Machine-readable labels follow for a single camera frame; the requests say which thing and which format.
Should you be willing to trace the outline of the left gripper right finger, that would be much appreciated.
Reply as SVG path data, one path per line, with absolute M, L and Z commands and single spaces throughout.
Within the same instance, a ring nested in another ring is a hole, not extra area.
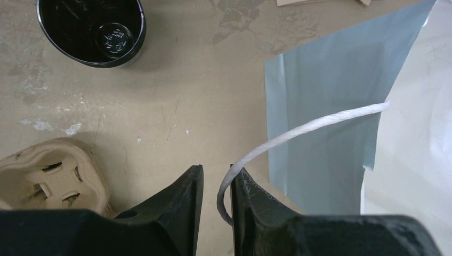
M 231 183 L 235 255 L 440 255 L 427 229 L 405 215 L 302 215 L 246 170 Z

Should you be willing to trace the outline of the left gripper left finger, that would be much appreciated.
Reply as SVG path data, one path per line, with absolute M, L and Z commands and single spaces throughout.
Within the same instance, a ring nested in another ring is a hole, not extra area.
M 195 255 L 204 172 L 171 185 L 113 219 L 90 210 L 1 212 L 1 255 Z

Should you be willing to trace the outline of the light blue paper bag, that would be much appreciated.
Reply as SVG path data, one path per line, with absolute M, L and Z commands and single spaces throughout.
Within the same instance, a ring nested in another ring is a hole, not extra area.
M 264 63 L 268 140 L 241 170 L 302 215 L 405 215 L 451 255 L 451 1 L 420 1 Z

